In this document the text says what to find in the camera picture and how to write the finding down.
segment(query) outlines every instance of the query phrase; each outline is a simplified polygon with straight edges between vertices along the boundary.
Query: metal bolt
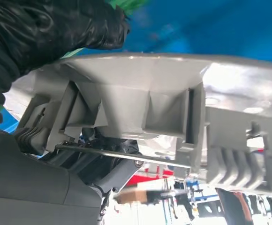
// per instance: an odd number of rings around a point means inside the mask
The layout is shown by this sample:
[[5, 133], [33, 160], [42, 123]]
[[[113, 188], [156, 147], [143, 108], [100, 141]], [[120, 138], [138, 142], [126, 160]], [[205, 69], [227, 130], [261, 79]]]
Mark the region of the metal bolt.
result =
[[134, 161], [134, 164], [135, 164], [135, 166], [137, 168], [141, 168], [141, 166], [144, 165], [144, 162], [143, 161], [139, 161], [139, 160], [134, 160]]
[[107, 210], [106, 209], [103, 209], [101, 211], [101, 216], [104, 216], [106, 214]]

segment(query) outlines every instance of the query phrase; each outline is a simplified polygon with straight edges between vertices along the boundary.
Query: blue wall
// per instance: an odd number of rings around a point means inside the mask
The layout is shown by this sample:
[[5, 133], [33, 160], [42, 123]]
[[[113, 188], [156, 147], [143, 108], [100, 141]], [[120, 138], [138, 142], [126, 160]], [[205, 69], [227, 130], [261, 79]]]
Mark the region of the blue wall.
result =
[[[272, 61], [272, 0], [151, 0], [131, 16], [122, 50]], [[79, 53], [101, 53], [82, 50]]]

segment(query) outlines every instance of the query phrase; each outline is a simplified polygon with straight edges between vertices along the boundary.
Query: red object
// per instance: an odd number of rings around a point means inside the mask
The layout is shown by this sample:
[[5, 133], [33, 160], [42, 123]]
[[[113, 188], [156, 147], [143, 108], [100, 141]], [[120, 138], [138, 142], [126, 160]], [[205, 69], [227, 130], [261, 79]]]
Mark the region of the red object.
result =
[[[167, 177], [170, 177], [170, 176], [173, 176], [173, 175], [174, 175], [173, 171], [164, 170], [163, 171], [163, 176], [162, 178], [167, 178]], [[159, 180], [159, 179], [162, 179], [162, 178], [160, 178], [158, 175], [156, 175], [156, 177], [134, 175], [127, 183], [127, 186], [138, 184], [138, 183], [141, 183], [141, 182], [146, 182], [146, 181], [151, 181], [151, 180]]]

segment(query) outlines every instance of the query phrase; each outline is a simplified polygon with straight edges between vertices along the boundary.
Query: black glove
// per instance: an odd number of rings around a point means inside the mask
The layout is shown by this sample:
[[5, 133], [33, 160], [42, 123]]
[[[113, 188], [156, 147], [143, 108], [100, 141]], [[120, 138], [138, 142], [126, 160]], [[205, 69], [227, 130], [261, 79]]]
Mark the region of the black glove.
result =
[[0, 0], [0, 105], [32, 69], [77, 48], [120, 48], [128, 32], [121, 9], [103, 0]]
[[0, 41], [20, 75], [77, 48], [121, 48], [128, 31], [103, 0], [0, 0]]

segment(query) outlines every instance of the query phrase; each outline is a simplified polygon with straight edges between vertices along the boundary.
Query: plastic ribbed panel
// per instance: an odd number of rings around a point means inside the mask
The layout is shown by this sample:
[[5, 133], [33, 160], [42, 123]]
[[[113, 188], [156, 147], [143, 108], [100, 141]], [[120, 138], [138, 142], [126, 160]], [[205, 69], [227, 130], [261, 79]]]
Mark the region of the plastic ribbed panel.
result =
[[[272, 195], [272, 118], [215, 108], [207, 108], [206, 116], [207, 183]], [[246, 146], [250, 127], [263, 137], [263, 151]]]

